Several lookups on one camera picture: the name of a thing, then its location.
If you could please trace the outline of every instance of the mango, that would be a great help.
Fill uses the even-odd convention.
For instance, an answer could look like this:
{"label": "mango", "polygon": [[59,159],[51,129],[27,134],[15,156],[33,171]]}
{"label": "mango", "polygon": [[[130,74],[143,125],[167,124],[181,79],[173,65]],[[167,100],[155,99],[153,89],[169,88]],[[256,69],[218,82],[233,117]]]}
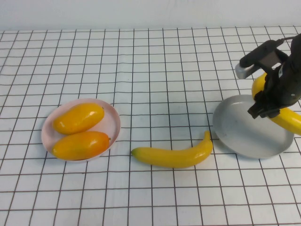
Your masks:
{"label": "mango", "polygon": [[67,161],[84,160],[107,150],[109,143],[105,133],[87,131],[63,137],[53,146],[52,154]]}
{"label": "mango", "polygon": [[103,108],[96,103],[78,104],[53,121],[53,128],[64,135],[84,132],[104,117]]}

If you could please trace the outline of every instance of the yellow banana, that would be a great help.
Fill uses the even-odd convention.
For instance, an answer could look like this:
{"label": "yellow banana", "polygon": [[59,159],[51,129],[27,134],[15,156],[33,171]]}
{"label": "yellow banana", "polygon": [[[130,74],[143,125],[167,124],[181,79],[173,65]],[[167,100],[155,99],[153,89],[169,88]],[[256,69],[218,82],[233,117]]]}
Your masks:
{"label": "yellow banana", "polygon": [[210,132],[205,131],[204,139],[196,146],[184,150],[166,150],[152,147],[138,147],[132,155],[139,161],[162,167],[186,168],[205,160],[212,152]]}
{"label": "yellow banana", "polygon": [[[259,91],[263,90],[265,83],[265,76],[267,74],[264,73],[262,76],[258,77],[252,85],[252,96],[254,98],[255,94]],[[280,109],[280,114],[274,118],[270,118],[274,123],[281,126],[282,128],[294,133],[301,135],[301,115],[292,111],[289,108]]]}

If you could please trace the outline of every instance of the white wall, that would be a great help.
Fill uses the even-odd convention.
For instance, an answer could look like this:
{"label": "white wall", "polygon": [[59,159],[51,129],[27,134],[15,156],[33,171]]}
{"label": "white wall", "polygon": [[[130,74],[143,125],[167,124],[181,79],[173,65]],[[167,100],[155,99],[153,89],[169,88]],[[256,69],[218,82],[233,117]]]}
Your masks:
{"label": "white wall", "polygon": [[0,30],[300,24],[301,0],[0,0]]}

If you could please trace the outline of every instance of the gray plate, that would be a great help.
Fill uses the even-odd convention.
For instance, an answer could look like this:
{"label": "gray plate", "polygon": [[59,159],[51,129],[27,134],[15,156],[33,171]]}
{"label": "gray plate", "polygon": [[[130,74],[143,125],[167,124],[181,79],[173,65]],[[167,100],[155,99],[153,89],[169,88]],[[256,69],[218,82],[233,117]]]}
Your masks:
{"label": "gray plate", "polygon": [[213,114],[218,138],[234,152],[250,158],[269,158],[284,152],[294,134],[268,118],[253,119],[247,112],[253,103],[251,95],[223,100]]}

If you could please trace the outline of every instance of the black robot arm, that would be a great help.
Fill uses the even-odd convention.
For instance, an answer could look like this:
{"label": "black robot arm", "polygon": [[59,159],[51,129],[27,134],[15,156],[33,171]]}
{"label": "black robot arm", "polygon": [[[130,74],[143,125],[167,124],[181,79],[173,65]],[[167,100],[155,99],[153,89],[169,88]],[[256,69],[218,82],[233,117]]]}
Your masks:
{"label": "black robot arm", "polygon": [[[277,49],[288,39],[292,39],[290,56]],[[255,95],[255,104],[248,112],[253,118],[273,118],[281,108],[294,105],[301,97],[301,34],[266,41],[244,56],[236,70],[245,73],[241,77],[247,77],[260,68],[267,74],[264,90]]]}

